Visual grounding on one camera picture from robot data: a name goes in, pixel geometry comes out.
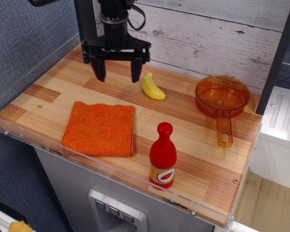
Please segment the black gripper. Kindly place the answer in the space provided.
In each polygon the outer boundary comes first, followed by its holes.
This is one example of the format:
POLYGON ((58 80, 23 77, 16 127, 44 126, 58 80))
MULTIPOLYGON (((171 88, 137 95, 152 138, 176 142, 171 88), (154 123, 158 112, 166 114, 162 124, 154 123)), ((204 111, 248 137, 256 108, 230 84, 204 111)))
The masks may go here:
POLYGON ((131 61, 132 82, 139 81, 142 65, 149 61, 149 42, 136 39, 129 35, 128 25, 131 24, 129 18, 102 17, 103 32, 98 32, 102 44, 89 48, 89 58, 96 78, 104 82, 106 76, 105 60, 125 60, 131 61))

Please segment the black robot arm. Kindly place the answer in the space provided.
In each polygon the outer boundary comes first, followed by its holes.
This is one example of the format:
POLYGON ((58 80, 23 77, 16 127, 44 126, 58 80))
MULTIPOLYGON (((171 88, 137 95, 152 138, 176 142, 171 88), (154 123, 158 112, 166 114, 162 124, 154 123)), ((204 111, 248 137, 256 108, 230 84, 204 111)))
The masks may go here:
POLYGON ((106 60, 131 62, 131 77, 139 80, 142 65, 150 60, 151 44, 128 33, 130 9, 144 15, 132 0, 74 1, 84 63, 91 64, 96 78, 105 80, 106 60))

